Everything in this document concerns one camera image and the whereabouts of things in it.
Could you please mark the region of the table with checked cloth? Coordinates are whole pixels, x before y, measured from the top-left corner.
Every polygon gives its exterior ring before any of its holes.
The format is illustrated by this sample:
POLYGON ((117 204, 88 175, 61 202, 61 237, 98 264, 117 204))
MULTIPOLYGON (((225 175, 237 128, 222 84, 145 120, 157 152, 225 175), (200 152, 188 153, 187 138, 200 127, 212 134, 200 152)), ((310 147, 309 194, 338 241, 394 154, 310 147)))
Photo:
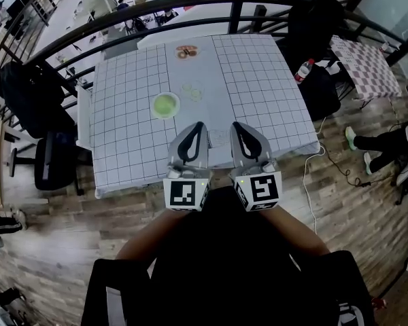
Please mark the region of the table with checked cloth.
POLYGON ((274 157, 318 148, 300 90, 268 35, 195 37, 100 62, 90 106, 96 197, 162 179, 170 142, 196 122, 207 127, 209 165, 231 167, 229 128, 236 121, 262 133, 274 157), (162 92, 181 103, 167 120, 150 110, 162 92))

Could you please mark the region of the black metal railing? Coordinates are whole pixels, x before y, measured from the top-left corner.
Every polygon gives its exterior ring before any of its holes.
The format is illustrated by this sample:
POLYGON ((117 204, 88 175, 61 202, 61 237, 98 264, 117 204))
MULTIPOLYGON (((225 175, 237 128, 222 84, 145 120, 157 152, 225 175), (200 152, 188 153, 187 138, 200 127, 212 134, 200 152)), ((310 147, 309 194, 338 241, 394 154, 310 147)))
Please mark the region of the black metal railing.
MULTIPOLYGON (((352 21, 358 23, 359 26, 356 30, 351 29, 341 29, 339 33, 343 33, 343 36, 348 36, 350 39, 357 39, 359 37, 364 37, 376 42, 380 42, 379 39, 365 35, 363 31, 366 28, 373 29, 382 35, 385 35, 397 43, 399 46, 391 45, 395 49, 392 53, 386 57, 387 63, 390 66, 395 65, 400 61, 404 56, 408 54, 408 38, 403 40, 397 35, 394 35, 390 31, 387 31, 384 27, 378 25, 375 22, 368 20, 365 17, 358 16, 353 13, 355 7, 360 0, 337 0, 342 4, 344 9, 344 20, 352 21)), ((184 29, 192 26, 200 26, 206 24, 227 24, 226 34, 239 34, 245 33, 246 31, 252 31, 253 33, 264 33, 270 34, 273 37, 287 37, 288 33, 274 33, 274 31, 281 30, 288 26, 288 18, 286 15, 289 14, 289 9, 282 10, 280 12, 275 12, 273 14, 263 14, 262 12, 255 12, 251 16, 242 15, 243 5, 245 3, 255 4, 256 10, 259 10, 259 5, 280 5, 280 6, 300 6, 306 5, 310 0, 154 0, 140 5, 135 5, 128 7, 120 12, 112 12, 108 15, 102 16, 93 20, 92 22, 86 23, 83 26, 79 26, 75 30, 70 31, 64 36, 58 38, 56 41, 53 41, 50 45, 46 46, 44 49, 40 50, 31 58, 29 57, 26 61, 22 62, 15 53, 13 53, 6 45, 5 40, 0 43, 0 52, 3 50, 5 52, 4 60, 6 58, 11 58, 17 63, 28 65, 30 67, 39 67, 44 71, 51 73, 50 77, 53 77, 55 81, 67 91, 65 98, 68 96, 78 97, 75 86, 72 86, 73 81, 77 81, 81 76, 88 75, 89 73, 95 71, 95 67, 89 67, 83 71, 80 71, 76 75, 71 76, 68 79, 65 79, 62 75, 59 74, 59 71, 73 65, 74 63, 88 58, 89 56, 109 49, 111 47, 120 45, 136 38, 143 38, 148 35, 155 33, 162 33, 165 31, 175 30, 175 29, 184 29), (65 49, 67 46, 74 44, 81 39, 84 39, 89 36, 107 29, 108 27, 119 24, 120 22, 125 22, 127 20, 142 17, 144 15, 153 14, 159 12, 165 8, 177 8, 177 7, 190 7, 192 9, 194 6, 198 5, 221 5, 222 7, 227 7, 230 4, 228 12, 218 16, 218 17, 199 17, 193 20, 184 21, 184 22, 174 22, 173 24, 164 24, 163 26, 158 26, 147 31, 137 32, 129 36, 121 37, 113 41, 102 44, 95 48, 91 48, 88 51, 81 53, 80 55, 74 56, 70 60, 65 61, 63 64, 57 66, 53 69, 51 65, 47 63, 47 59, 55 54, 59 53, 61 50, 65 49), (251 22, 250 24, 239 28, 240 22, 251 22)), ((3 119, 4 113, 7 110, 6 105, 0 106, 0 116, 3 119)))

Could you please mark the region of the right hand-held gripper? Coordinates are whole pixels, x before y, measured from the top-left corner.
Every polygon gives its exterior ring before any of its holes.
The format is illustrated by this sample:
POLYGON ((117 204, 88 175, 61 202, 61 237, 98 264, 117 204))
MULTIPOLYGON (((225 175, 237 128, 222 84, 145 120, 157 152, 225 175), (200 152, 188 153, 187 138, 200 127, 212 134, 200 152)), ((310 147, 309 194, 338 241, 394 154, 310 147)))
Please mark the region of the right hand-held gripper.
POLYGON ((255 128, 233 122, 230 128, 234 166, 230 178, 247 212, 275 207, 282 194, 282 175, 271 161, 267 138, 255 128))

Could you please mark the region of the purple checked cloth table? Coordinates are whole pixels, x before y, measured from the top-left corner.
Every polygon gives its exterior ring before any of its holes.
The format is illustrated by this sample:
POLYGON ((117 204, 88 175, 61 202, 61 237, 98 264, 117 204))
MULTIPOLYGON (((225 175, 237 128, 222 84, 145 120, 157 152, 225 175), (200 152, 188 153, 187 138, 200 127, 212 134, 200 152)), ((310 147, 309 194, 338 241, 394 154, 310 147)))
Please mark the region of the purple checked cloth table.
POLYGON ((331 38, 330 48, 354 84, 357 100, 401 95, 401 87, 378 48, 336 35, 331 38))

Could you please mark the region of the black office chair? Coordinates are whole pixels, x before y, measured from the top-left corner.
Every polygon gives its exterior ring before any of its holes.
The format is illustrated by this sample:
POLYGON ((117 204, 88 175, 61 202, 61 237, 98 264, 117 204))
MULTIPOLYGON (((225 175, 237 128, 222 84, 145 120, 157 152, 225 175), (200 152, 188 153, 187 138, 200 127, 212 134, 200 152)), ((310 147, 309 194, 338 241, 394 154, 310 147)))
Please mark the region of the black office chair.
POLYGON ((37 140, 34 158, 19 157, 17 149, 12 150, 10 177, 17 165, 33 165, 38 190, 54 191, 74 184, 81 196, 84 190, 78 183, 77 168, 91 165, 92 160, 79 159, 83 149, 76 144, 78 126, 62 106, 64 96, 61 86, 37 67, 11 61, 0 69, 0 97, 37 140))

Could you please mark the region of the white bowl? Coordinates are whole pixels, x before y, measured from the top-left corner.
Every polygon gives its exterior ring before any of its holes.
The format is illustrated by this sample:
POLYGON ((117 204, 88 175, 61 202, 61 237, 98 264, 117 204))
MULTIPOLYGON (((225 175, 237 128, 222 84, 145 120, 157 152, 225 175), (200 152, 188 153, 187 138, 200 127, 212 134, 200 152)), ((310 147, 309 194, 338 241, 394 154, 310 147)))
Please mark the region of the white bowl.
POLYGON ((181 107, 180 98, 179 98, 176 94, 174 94, 174 93, 172 93, 172 92, 162 92, 162 93, 160 93, 160 94, 157 94, 157 95, 152 99, 152 102, 151 102, 151 104, 150 104, 150 110, 151 110, 153 116, 156 117, 156 118, 158 118, 158 119, 161 119, 161 120, 167 120, 167 119, 169 119, 169 118, 174 117, 174 116, 179 112, 180 107, 181 107), (170 115, 167 115, 167 116, 160 116, 160 115, 157 114, 157 112, 155 112, 155 110, 154 110, 154 100, 155 100, 155 98, 156 98, 157 96, 160 96, 160 95, 163 95, 163 94, 171 95, 171 96, 176 100, 176 107, 175 107, 175 109, 172 111, 172 113, 171 113, 170 115))

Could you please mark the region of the person's black clothing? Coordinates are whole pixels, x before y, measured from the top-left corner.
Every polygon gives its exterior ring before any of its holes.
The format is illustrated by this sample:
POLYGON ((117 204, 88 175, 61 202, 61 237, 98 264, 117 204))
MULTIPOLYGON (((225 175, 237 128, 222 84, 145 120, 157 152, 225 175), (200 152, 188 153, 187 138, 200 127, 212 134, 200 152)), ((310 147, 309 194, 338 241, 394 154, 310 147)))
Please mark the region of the person's black clothing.
POLYGON ((211 190, 147 267, 98 259, 81 326, 375 326, 353 255, 296 252, 235 190, 211 190))

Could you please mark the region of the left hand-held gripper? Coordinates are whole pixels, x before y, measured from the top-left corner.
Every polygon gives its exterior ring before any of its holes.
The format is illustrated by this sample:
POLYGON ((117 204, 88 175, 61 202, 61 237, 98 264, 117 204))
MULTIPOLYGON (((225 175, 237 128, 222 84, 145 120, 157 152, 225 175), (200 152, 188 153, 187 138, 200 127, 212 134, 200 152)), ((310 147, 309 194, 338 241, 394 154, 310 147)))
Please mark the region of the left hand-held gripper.
POLYGON ((172 211, 201 212, 210 190, 207 128, 196 122, 183 129, 169 145, 169 165, 163 179, 165 207, 172 211))

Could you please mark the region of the person's right forearm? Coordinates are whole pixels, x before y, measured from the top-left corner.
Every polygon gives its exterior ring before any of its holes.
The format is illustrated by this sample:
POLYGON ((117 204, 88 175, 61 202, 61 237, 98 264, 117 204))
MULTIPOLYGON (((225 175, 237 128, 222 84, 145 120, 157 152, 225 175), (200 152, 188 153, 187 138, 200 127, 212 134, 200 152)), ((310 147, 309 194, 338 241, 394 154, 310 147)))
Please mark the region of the person's right forearm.
POLYGON ((281 206, 265 209, 259 213, 277 229, 296 252, 308 256, 321 256, 330 253, 328 247, 313 230, 281 206))

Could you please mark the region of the white side shelf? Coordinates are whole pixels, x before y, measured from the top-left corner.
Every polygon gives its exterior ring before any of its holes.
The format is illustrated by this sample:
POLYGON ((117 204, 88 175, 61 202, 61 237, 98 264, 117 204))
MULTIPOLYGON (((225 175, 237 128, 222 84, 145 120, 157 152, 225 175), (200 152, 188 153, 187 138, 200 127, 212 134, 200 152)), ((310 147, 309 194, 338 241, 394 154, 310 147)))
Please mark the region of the white side shelf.
POLYGON ((91 93, 81 86, 77 87, 78 100, 77 100, 77 130, 78 139, 76 144, 79 147, 91 150, 90 145, 90 106, 91 106, 91 93))

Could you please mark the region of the person's left forearm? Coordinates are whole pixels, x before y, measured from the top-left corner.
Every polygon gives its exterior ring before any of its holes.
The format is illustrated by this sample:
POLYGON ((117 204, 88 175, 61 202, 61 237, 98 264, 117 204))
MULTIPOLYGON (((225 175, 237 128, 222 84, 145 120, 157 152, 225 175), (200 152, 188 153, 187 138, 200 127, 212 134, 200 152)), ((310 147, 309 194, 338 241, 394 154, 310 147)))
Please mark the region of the person's left forearm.
POLYGON ((139 261, 148 267, 155 260, 163 240, 188 214, 187 211, 165 210, 128 240, 119 250, 116 259, 139 261))

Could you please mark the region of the black chair with jacket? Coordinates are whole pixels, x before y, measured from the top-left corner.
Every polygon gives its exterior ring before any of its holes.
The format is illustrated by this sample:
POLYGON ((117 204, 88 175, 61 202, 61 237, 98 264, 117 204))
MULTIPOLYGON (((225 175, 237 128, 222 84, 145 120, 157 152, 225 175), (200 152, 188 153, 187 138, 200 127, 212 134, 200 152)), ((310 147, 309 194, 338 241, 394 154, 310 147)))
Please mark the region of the black chair with jacket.
POLYGON ((341 107, 336 82, 318 63, 328 53, 333 35, 342 25, 344 8, 337 0, 311 0, 296 5, 288 14, 287 35, 277 45, 293 76, 304 63, 313 61, 307 77, 297 84, 311 120, 322 120, 341 107))

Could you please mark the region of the red label water bottle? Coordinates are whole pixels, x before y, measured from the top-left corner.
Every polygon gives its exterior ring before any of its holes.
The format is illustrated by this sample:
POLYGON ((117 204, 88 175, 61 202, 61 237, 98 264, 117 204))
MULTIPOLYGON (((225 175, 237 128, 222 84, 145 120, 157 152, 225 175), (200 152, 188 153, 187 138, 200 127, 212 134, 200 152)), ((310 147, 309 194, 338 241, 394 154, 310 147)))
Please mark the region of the red label water bottle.
POLYGON ((297 84, 301 84, 305 80, 305 78, 310 74, 314 64, 315 60, 310 58, 299 67, 294 76, 294 80, 297 84))

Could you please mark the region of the green lettuce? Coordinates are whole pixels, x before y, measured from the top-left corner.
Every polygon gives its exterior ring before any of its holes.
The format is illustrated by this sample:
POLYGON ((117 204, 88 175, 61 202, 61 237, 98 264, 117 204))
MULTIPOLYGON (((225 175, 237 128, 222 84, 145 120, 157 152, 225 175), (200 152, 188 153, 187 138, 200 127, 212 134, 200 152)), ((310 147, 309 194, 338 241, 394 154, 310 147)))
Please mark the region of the green lettuce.
POLYGON ((168 94, 157 96, 154 100, 154 110, 160 116, 167 116, 172 113, 176 107, 176 100, 168 94))

